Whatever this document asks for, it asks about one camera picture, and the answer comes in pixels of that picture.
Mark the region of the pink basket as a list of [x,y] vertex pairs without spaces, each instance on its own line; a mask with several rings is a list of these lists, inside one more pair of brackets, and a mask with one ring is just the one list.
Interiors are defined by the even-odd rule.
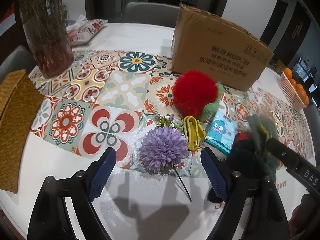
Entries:
[[296,111],[299,112],[302,109],[306,108],[306,105],[304,104],[303,100],[299,97],[298,93],[296,92],[292,83],[286,77],[284,72],[282,72],[282,74],[278,78],[278,85],[280,86],[281,90],[283,91],[285,97],[287,98],[291,106]]

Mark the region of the woven straw mat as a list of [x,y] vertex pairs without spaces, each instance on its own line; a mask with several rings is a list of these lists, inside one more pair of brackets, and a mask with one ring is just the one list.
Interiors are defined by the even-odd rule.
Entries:
[[25,69],[10,72],[1,83],[1,189],[16,194],[25,142],[43,102]]

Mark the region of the yellow plastic clip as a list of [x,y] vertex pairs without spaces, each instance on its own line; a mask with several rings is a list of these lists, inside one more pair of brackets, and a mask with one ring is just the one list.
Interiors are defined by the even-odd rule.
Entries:
[[200,124],[200,121],[193,116],[186,116],[183,119],[183,133],[188,141],[190,151],[196,151],[201,140],[206,138],[206,132]]

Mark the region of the patterned tile table runner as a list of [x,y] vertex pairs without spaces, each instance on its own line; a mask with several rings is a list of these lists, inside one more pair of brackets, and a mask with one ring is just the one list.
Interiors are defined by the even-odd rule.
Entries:
[[[92,158],[107,147],[117,152],[117,166],[141,171],[138,141],[154,128],[153,115],[173,114],[173,88],[178,77],[171,59],[138,51],[83,50],[72,65],[46,79],[39,68],[29,75],[44,95],[31,131],[69,152]],[[219,112],[238,132],[249,130],[247,117],[266,114],[276,125],[279,140],[309,161],[315,152],[304,116],[263,90],[256,82],[248,91],[224,88]]]

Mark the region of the purple artificial flower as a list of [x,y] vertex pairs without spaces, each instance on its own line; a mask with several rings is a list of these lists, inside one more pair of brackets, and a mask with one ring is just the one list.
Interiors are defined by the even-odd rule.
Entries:
[[139,161],[150,174],[169,174],[173,170],[191,200],[190,193],[177,170],[189,155],[182,124],[175,122],[173,114],[160,115],[155,112],[153,116],[156,127],[142,139]]

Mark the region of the orange fruit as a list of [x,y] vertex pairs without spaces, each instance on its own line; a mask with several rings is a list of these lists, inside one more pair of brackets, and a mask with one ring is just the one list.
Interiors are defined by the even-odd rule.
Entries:
[[298,92],[298,91],[304,91],[304,88],[303,88],[303,86],[301,85],[301,84],[296,84],[296,91]]
[[291,83],[291,85],[293,85],[293,87],[296,87],[296,85],[297,85],[295,79],[290,79],[290,83]]
[[305,106],[309,105],[309,97],[306,94],[306,91],[304,89],[297,89],[297,94],[300,97],[300,99],[302,100],[302,102],[304,103]]
[[289,80],[292,79],[293,73],[292,73],[292,70],[291,70],[290,68],[285,68],[285,69],[283,70],[283,72],[284,72],[285,76],[286,76]]

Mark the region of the red fluffy pompom toy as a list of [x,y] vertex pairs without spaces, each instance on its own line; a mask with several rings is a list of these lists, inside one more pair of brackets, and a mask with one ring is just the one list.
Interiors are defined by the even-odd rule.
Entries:
[[224,87],[207,74],[191,70],[181,74],[172,89],[174,105],[184,116],[200,121],[210,119],[218,110]]

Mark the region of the glass vase with dried plants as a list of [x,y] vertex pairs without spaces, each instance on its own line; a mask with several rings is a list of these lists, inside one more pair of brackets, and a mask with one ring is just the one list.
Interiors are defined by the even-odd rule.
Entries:
[[62,0],[18,0],[30,51],[42,75],[50,79],[73,63]]

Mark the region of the green knitted glove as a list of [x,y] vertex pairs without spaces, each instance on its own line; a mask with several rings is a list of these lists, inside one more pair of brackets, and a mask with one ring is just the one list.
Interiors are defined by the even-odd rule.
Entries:
[[237,170],[247,178],[269,176],[275,183],[280,161],[266,149],[266,143],[270,138],[278,139],[276,126],[265,115],[249,115],[247,122],[250,131],[235,136],[225,163],[231,170]]

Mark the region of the blue tissue pack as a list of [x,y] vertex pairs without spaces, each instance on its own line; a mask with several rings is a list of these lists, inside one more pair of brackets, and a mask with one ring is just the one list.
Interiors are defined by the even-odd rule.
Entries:
[[236,135],[237,124],[221,111],[217,111],[204,140],[225,156],[229,156]]

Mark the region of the brown cardboard box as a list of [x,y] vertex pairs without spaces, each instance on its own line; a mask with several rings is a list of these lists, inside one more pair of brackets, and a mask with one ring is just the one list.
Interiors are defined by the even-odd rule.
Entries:
[[178,11],[171,48],[173,72],[201,71],[244,92],[274,56],[264,42],[244,28],[184,4]]

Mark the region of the floral fabric tissue pouch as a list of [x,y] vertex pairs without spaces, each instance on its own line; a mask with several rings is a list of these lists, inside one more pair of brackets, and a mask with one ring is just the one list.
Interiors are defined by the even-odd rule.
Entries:
[[108,20],[88,20],[86,16],[80,15],[71,25],[68,25],[67,36],[72,47],[87,44],[108,23]]

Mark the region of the grey chair left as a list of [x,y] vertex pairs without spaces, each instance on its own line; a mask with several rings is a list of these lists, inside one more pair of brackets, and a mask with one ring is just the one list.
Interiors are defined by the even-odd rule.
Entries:
[[121,16],[121,23],[140,23],[174,28],[179,7],[161,3],[130,2]]

